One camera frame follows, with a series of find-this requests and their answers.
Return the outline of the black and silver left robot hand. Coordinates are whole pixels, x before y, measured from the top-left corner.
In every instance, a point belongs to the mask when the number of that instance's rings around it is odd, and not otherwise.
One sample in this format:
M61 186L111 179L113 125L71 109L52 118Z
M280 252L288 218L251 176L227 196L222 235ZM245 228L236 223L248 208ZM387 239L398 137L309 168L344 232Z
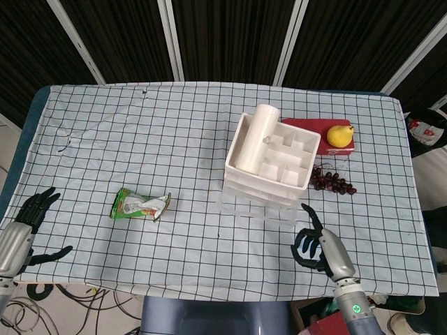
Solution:
M66 246L53 254L34 255L32 245L47 210L56 202L60 194L50 187L27 199L21 206L14 221L9 222L1 232L1 277L15 278L28 266L55 262L72 250Z

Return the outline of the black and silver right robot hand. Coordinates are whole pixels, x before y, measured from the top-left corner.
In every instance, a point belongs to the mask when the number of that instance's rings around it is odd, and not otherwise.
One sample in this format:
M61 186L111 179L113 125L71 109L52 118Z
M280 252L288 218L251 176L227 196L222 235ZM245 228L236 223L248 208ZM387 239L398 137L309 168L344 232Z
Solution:
M341 239L325 229L316 212L307 204L301 207L309 214L313 228L303 228L290 245L293 259L301 266L324 271L334 283L353 278L356 271Z

